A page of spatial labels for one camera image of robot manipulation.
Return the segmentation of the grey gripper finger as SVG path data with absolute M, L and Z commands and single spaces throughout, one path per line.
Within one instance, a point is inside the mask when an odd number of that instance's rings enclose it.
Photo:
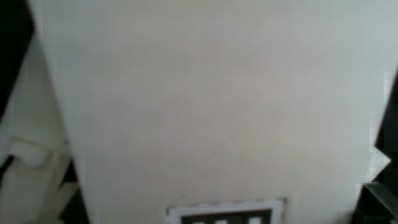
M 398 224 L 398 197 L 380 183 L 364 185 L 360 196 L 364 224 Z

